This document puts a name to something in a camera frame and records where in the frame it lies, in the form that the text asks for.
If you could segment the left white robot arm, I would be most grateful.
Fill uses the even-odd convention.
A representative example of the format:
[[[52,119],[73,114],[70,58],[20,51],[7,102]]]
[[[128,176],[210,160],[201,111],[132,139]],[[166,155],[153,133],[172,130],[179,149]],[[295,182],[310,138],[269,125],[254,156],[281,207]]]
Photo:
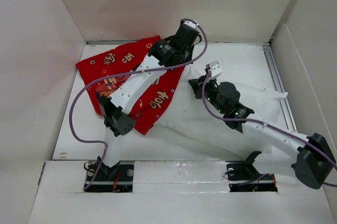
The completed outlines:
[[[116,137],[133,129],[141,134],[150,130],[170,106],[179,81],[189,70],[196,40],[204,38],[197,22],[182,20],[174,35],[155,42],[134,74],[119,76],[116,89],[98,98],[106,126],[106,156],[98,160],[104,179],[117,175],[121,144]]]

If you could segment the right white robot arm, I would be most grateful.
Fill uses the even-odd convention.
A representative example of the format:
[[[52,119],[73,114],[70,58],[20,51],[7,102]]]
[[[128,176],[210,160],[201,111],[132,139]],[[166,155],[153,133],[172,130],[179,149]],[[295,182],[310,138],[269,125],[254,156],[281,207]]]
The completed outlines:
[[[252,159],[246,159],[244,174],[251,179],[266,175],[275,165],[279,174],[296,177],[311,189],[319,189],[327,184],[326,179],[336,168],[336,159],[324,136],[314,133],[306,135],[283,130],[268,122],[252,109],[240,102],[240,93],[230,82],[217,83],[209,75],[189,80],[195,98],[204,105],[211,104],[218,115],[211,115],[222,120],[230,129],[257,137],[278,148],[288,155],[287,160],[263,157],[261,151],[254,151]]]

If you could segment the white pillow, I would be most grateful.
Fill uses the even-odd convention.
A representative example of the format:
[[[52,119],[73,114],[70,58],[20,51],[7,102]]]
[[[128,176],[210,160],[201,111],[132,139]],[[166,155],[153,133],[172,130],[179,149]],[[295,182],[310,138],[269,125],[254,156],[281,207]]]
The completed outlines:
[[[253,151],[270,154],[271,145],[257,137],[230,129],[219,119],[218,111],[210,104],[195,98],[188,81],[197,79],[200,74],[187,66],[181,75],[176,93],[168,108],[155,122],[155,128],[169,129],[192,140],[209,143],[225,149],[239,157],[246,158]],[[286,92],[257,89],[250,85],[235,83],[240,92],[240,102],[258,113],[262,118],[275,123],[281,113],[280,101],[287,97]]]

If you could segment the red cartoon print pillowcase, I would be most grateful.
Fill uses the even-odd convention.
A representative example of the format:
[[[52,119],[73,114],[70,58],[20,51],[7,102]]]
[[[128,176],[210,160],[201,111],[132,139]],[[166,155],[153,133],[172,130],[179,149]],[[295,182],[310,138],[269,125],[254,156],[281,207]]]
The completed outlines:
[[[135,71],[144,60],[149,49],[160,39],[161,37],[158,35],[120,45],[112,50],[82,60],[76,64],[76,67],[86,85],[104,76]],[[140,134],[146,135],[169,107],[183,71],[182,67],[167,71],[157,78],[137,100],[131,110],[131,117],[136,120],[135,129]],[[102,114],[98,97],[112,94],[128,78],[128,75],[112,77],[93,84],[87,89],[98,115]]]

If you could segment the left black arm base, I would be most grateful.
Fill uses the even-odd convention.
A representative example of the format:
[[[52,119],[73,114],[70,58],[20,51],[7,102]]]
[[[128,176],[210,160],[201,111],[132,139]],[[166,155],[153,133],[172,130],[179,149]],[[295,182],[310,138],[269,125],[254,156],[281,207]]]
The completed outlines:
[[[98,157],[95,163],[84,163],[84,170],[86,171],[85,192],[129,193],[133,191],[134,162],[120,161],[113,167],[102,163],[96,177],[92,181],[100,161],[101,158]]]

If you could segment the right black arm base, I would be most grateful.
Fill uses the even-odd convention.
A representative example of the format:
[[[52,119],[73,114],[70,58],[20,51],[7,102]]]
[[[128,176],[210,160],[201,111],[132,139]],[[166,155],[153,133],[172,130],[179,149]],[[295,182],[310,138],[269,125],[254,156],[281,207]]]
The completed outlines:
[[[261,151],[253,151],[244,161],[226,163],[223,178],[230,192],[278,192],[274,174],[260,174],[253,166]]]

